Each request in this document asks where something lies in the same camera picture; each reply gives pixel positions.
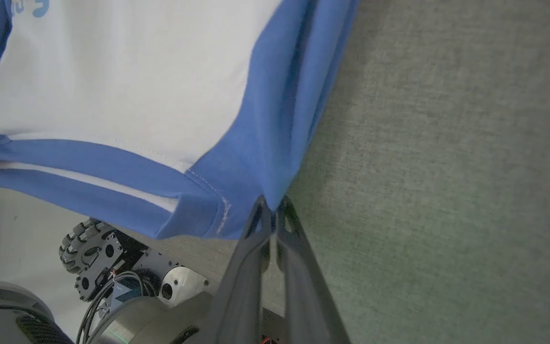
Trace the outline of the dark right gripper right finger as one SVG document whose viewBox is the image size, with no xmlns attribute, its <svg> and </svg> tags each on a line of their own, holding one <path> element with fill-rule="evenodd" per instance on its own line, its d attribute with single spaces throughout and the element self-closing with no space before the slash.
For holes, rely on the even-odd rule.
<svg viewBox="0 0 550 344">
<path fill-rule="evenodd" d="M 277 265 L 284 273 L 289 344 L 351 344 L 292 200 L 275 212 Z"/>
</svg>

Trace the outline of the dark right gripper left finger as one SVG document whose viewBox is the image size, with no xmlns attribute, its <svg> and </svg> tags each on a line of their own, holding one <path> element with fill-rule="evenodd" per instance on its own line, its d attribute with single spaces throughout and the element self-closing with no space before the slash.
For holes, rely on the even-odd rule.
<svg viewBox="0 0 550 344">
<path fill-rule="evenodd" d="M 269 265 L 271 220 L 264 196 L 258 197 L 212 299 L 200 344 L 261 344 L 262 274 Z"/>
</svg>

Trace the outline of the blue and white garment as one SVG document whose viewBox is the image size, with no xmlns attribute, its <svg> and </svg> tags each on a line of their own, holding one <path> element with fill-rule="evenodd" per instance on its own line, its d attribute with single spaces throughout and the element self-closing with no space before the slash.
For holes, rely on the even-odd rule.
<svg viewBox="0 0 550 344">
<path fill-rule="evenodd" d="M 278 208 L 358 0 L 0 0 L 0 187 L 147 237 Z"/>
</svg>

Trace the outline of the grey robot waist column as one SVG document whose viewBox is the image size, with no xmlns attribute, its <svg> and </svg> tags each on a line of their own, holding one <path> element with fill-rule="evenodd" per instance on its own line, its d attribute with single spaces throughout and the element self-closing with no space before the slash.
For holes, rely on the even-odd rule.
<svg viewBox="0 0 550 344">
<path fill-rule="evenodd" d="M 211 302 L 207 292 L 175 306 L 160 298 L 131 299 L 98 325 L 88 344 L 192 344 Z"/>
</svg>

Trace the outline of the black mecanum wheel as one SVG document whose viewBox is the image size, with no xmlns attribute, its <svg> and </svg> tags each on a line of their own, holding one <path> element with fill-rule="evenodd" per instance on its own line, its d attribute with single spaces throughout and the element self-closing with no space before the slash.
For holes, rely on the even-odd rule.
<svg viewBox="0 0 550 344">
<path fill-rule="evenodd" d="M 81 301 L 94 299 L 120 249 L 116 229 L 96 218 L 80 222 L 63 237 L 59 259 L 64 269 L 76 276 L 74 287 Z"/>
</svg>

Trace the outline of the grey fabric sofa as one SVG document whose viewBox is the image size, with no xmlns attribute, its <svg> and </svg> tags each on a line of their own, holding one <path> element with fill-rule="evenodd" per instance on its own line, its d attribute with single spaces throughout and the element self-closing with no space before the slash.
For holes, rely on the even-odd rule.
<svg viewBox="0 0 550 344">
<path fill-rule="evenodd" d="M 359 0 L 288 194 L 353 344 L 550 344 L 550 0 Z"/>
</svg>

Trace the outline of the round grey robot housing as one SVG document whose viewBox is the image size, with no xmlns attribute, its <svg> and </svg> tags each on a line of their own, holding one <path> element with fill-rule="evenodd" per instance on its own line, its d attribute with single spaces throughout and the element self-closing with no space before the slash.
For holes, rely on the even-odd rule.
<svg viewBox="0 0 550 344">
<path fill-rule="evenodd" d="M 0 344 L 75 344 L 39 297 L 0 281 Z"/>
</svg>

